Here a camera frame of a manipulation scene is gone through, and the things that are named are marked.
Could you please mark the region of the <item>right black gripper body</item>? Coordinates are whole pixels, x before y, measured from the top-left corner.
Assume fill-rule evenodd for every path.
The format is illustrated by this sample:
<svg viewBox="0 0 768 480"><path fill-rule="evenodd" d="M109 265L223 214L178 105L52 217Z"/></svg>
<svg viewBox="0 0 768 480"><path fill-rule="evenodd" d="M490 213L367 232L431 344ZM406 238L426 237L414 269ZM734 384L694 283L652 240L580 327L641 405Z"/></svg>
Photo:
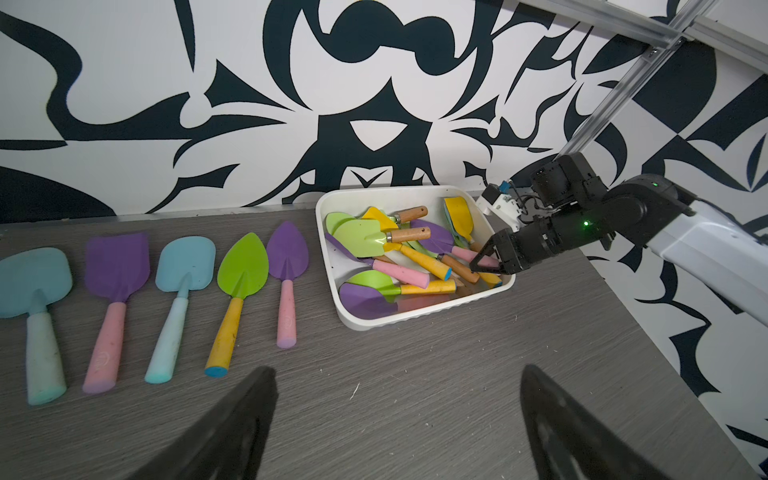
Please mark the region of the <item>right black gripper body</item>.
<svg viewBox="0 0 768 480"><path fill-rule="evenodd" d="M608 188L580 153L563 155L541 167L531 186L548 214L514 232L494 235L503 273L519 273L565 251L593 242L612 245L612 229L601 212Z"/></svg>

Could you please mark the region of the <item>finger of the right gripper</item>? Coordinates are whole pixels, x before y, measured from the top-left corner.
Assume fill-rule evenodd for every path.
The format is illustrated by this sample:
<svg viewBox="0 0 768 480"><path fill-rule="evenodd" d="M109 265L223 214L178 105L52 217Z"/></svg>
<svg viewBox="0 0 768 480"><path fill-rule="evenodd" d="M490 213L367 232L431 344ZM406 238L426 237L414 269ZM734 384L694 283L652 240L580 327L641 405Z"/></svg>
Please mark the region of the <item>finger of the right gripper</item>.
<svg viewBox="0 0 768 480"><path fill-rule="evenodd" d="M470 249L476 253L476 257L470 262L471 267L478 268L480 272L510 274L509 230L498 231L485 241L474 239L470 243Z"/></svg>

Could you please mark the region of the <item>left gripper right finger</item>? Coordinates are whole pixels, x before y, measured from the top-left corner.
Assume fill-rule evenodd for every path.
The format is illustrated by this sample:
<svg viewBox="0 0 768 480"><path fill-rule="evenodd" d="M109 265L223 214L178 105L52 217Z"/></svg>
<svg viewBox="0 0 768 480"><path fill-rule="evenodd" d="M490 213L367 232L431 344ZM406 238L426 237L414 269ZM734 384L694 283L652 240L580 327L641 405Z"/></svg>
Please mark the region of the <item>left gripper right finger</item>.
<svg viewBox="0 0 768 480"><path fill-rule="evenodd" d="M524 367L520 403L541 479L666 479L539 367Z"/></svg>

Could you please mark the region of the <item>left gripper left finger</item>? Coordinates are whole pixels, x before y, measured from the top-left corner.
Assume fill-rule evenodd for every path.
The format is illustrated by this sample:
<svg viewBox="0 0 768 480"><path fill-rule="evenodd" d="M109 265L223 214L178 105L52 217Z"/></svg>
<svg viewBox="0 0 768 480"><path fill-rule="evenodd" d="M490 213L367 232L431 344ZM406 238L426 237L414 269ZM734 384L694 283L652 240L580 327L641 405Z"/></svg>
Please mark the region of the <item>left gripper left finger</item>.
<svg viewBox="0 0 768 480"><path fill-rule="evenodd" d="M260 366L133 479L255 479L279 394L276 370Z"/></svg>

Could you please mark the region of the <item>white plastic storage box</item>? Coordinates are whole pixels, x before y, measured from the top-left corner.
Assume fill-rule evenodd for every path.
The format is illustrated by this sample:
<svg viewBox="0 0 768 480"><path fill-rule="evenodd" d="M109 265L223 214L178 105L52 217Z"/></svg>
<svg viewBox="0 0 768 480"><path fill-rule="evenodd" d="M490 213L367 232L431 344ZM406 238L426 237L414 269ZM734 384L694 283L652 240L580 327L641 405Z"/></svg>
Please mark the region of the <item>white plastic storage box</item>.
<svg viewBox="0 0 768 480"><path fill-rule="evenodd" d="M394 298L386 298L373 288L347 283L353 275L373 269L365 262L354 260L343 254L329 240L329 230L326 227L328 215L343 213L357 218L362 216L369 207L377 207L387 214L392 214L400 210L424 206L428 210L427 221L447 228L449 223L443 210L443 199L447 197L463 197L466 200L474 222L472 235L475 239L485 241L493 234L493 228L472 197L454 186L345 189L329 192L318 200L315 216L323 265L338 316L348 328L366 331L412 318L442 313L450 308L485 299L512 288L516 277L503 275L501 283L495 287L480 280L474 285L467 284L452 294L398 295Z"/></svg>

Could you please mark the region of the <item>green shovel yellow handle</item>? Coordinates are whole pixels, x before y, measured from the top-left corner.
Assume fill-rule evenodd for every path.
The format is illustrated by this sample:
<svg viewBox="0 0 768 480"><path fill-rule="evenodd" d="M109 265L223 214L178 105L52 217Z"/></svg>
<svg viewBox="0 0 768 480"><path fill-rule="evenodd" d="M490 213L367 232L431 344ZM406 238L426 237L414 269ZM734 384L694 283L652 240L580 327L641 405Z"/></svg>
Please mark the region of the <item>green shovel yellow handle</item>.
<svg viewBox="0 0 768 480"><path fill-rule="evenodd" d="M263 288L268 267L266 248L253 232L238 240L222 260L217 285L231 299L205 365L206 376L220 378L228 373L244 302Z"/></svg>

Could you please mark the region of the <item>blue toy shovel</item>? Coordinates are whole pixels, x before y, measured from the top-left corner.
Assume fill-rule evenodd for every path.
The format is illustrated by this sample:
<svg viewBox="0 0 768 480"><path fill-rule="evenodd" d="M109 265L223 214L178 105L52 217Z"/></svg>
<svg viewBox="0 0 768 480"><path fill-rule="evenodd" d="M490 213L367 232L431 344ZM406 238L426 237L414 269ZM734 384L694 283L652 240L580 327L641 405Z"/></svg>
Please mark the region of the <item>blue toy shovel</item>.
<svg viewBox="0 0 768 480"><path fill-rule="evenodd" d="M155 284L163 292L175 292L176 297L145 373L147 383L162 384L172 379L185 326L189 293L203 290L210 284L215 256L213 241L203 236L181 237L163 248Z"/></svg>

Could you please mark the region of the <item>purple square shovel pink handle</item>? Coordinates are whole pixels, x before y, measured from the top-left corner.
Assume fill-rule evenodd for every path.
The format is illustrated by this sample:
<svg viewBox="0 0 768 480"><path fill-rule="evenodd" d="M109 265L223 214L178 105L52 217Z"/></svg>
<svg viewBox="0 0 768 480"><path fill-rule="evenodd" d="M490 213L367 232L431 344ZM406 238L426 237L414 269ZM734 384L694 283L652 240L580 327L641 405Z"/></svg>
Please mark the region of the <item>purple square shovel pink handle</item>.
<svg viewBox="0 0 768 480"><path fill-rule="evenodd" d="M86 244L85 285L109 305L94 344L82 391L104 393L117 383L127 301L150 274L149 236L145 232L94 237Z"/></svg>

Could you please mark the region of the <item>teal square shovel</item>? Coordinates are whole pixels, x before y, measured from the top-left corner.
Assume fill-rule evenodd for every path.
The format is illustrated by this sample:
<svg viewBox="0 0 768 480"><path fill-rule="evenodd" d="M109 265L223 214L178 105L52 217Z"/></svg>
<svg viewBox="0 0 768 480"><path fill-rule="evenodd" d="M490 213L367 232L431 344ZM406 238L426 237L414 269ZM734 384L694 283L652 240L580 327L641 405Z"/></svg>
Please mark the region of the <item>teal square shovel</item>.
<svg viewBox="0 0 768 480"><path fill-rule="evenodd" d="M65 298L72 286L69 261L57 248L28 250L1 261L1 317L27 316L25 371L31 406L52 402L67 390L48 306Z"/></svg>

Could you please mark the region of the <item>yellow toy shovel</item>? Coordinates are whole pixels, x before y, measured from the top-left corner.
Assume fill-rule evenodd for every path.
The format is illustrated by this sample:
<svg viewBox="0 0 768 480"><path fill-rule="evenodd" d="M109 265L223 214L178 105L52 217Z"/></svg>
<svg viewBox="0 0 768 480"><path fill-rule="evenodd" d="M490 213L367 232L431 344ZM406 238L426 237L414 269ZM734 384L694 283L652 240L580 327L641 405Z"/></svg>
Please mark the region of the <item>yellow toy shovel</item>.
<svg viewBox="0 0 768 480"><path fill-rule="evenodd" d="M447 197L443 202L453 230L470 250L477 252L480 245L471 236L474 222L466 200L463 197Z"/></svg>

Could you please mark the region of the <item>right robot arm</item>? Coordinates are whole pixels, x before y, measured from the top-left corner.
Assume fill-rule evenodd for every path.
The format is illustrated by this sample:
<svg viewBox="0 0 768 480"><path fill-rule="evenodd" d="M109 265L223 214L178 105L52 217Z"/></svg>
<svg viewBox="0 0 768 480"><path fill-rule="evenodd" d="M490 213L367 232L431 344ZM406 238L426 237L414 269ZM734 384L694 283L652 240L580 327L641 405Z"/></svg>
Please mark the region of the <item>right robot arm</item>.
<svg viewBox="0 0 768 480"><path fill-rule="evenodd" d="M486 187L476 203L506 228L471 262L479 271L515 275L593 242L621 235L682 268L761 323L767 321L767 238L748 232L719 207L655 174L607 187L580 154L563 155L531 177L542 213L531 214L512 182Z"/></svg>

